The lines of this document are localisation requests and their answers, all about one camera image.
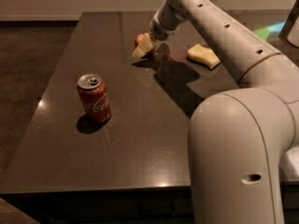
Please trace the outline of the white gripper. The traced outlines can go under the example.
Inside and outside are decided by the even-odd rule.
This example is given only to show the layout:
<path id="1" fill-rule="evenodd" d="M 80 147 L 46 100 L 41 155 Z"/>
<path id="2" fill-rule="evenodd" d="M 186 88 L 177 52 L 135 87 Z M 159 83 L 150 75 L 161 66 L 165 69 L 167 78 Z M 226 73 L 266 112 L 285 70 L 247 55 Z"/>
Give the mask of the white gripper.
<path id="1" fill-rule="evenodd" d="M 170 38 L 175 32 L 163 27 L 157 17 L 153 17 L 149 23 L 150 33 L 139 34 L 135 38 L 135 50 L 133 57 L 141 59 L 152 53 L 157 45 L 156 39 L 164 41 Z"/>

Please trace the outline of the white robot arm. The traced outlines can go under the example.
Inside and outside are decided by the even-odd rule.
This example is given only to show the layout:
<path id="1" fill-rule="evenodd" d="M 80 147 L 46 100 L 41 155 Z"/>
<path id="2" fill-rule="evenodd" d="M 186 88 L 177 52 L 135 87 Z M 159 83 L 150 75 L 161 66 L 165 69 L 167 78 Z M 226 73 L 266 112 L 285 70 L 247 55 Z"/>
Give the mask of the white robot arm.
<path id="1" fill-rule="evenodd" d="M 299 68 L 210 0 L 164 0 L 149 24 L 166 40 L 189 21 L 237 87 L 205 99 L 188 132 L 196 224 L 285 224 L 279 163 L 299 138 Z"/>

